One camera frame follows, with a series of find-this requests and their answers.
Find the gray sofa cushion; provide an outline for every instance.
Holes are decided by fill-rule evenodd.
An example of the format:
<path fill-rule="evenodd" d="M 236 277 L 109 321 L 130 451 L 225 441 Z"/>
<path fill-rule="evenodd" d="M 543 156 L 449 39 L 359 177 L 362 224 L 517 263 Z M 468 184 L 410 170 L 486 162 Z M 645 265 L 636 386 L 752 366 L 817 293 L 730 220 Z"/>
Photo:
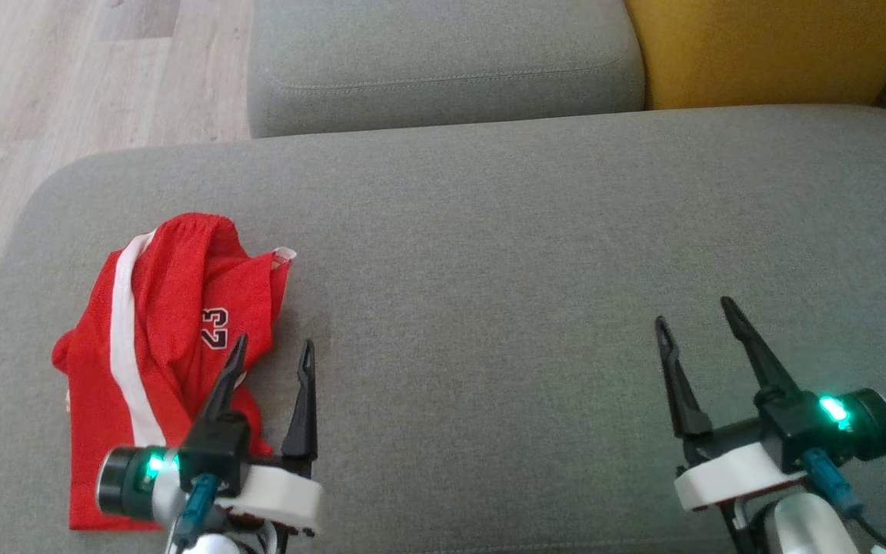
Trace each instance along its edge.
<path fill-rule="evenodd" d="M 35 194 L 0 268 L 0 552 L 158 552 L 67 532 L 53 342 L 106 252 L 176 214 L 281 243 L 268 439 L 318 348 L 326 536 L 296 551 L 731 551 L 684 513 L 653 320 L 714 423 L 756 383 L 729 294 L 809 389 L 886 394 L 886 112 L 721 108 L 100 155 Z M 886 532 L 886 459 L 848 464 Z"/>
<path fill-rule="evenodd" d="M 622 0 L 259 0 L 255 137 L 628 112 L 644 70 Z"/>

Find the yellow cushion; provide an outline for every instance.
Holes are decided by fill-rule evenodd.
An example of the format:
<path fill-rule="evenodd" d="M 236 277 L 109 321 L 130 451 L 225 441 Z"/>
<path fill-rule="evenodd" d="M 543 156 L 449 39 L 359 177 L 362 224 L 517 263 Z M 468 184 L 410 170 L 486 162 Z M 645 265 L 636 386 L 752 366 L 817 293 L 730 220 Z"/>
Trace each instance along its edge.
<path fill-rule="evenodd" d="M 648 108 L 872 104 L 886 0 L 627 0 Z"/>

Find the cushion seam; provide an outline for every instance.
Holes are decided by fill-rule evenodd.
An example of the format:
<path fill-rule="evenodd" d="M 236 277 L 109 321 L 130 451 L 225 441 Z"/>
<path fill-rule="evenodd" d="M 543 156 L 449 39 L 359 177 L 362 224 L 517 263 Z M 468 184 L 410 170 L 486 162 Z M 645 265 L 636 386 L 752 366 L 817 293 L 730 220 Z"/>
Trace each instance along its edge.
<path fill-rule="evenodd" d="M 567 69 L 539 69 L 539 70 L 521 70 L 521 71 L 511 71 L 506 73 L 470 73 L 463 75 L 453 75 L 450 77 L 425 77 L 425 78 L 400 78 L 400 80 L 387 80 L 387 81 L 369 81 L 362 83 L 351 83 L 347 85 L 291 85 L 282 83 L 282 81 L 275 77 L 271 69 L 268 67 L 263 68 L 263 72 L 268 77 L 268 80 L 275 85 L 275 87 L 284 88 L 285 90 L 292 92 L 340 92 L 340 91 L 365 91 L 365 90 L 391 90 L 392 88 L 417 88 L 417 87 L 430 87 L 430 85 L 449 85 L 449 84 L 463 84 L 463 83 L 471 83 L 471 82 L 480 82 L 480 81 L 501 81 L 501 80 L 512 80 L 513 78 L 541 78 L 541 77 L 552 77 L 557 75 L 580 75 L 587 73 L 595 73 L 598 71 L 604 71 L 606 68 L 615 65 L 618 61 L 622 60 L 625 57 L 625 54 L 629 53 L 631 50 L 631 38 L 628 38 L 625 41 L 625 49 L 621 50 L 618 55 L 615 56 L 612 60 L 608 62 L 601 63 L 600 65 L 593 65 L 590 67 L 580 67 L 580 68 L 567 68 Z"/>
<path fill-rule="evenodd" d="M 471 83 L 482 83 L 486 81 L 514 81 L 514 80 L 525 80 L 525 78 L 548 78 L 555 77 L 559 75 L 583 75 L 583 74 L 591 74 L 598 73 L 604 71 L 609 65 L 605 64 L 600 67 L 594 67 L 590 69 L 576 69 L 576 70 L 565 70 L 565 71 L 556 71 L 556 72 L 542 72 L 542 73 L 527 73 L 520 75 L 496 75 L 492 77 L 468 77 L 468 78 L 433 78 L 433 80 L 428 80 L 425 82 L 412 82 L 405 83 L 400 82 L 401 84 L 393 85 L 389 84 L 390 81 L 387 81 L 384 85 L 309 85 L 308 87 L 300 87 L 300 85 L 285 85 L 282 84 L 278 78 L 275 77 L 271 73 L 270 70 L 265 69 L 264 73 L 268 77 L 268 80 L 277 87 L 282 88 L 282 90 L 292 92 L 292 94 L 351 94 L 351 92 L 365 92 L 365 91 L 391 91 L 398 90 L 399 88 L 426 88 L 426 87 L 436 87 L 436 85 L 467 85 Z"/>

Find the wooden floor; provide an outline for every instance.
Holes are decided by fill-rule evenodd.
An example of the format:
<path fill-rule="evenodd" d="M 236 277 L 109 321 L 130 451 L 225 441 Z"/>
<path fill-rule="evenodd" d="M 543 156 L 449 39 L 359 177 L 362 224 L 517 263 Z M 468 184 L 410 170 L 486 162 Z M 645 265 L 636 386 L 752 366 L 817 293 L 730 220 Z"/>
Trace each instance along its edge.
<path fill-rule="evenodd" d="M 0 0 L 0 257 L 85 155 L 249 137 L 252 0 Z"/>

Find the jersey number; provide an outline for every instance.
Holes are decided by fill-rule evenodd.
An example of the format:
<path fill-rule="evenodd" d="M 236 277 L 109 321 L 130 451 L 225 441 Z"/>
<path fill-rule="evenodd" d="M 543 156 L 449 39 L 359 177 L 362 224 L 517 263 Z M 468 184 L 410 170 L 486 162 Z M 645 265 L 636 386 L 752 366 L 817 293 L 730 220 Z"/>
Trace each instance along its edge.
<path fill-rule="evenodd" d="M 204 322 L 211 323 L 211 329 L 201 329 L 200 337 L 211 350 L 228 348 L 228 311 L 224 308 L 204 309 L 201 314 Z"/>

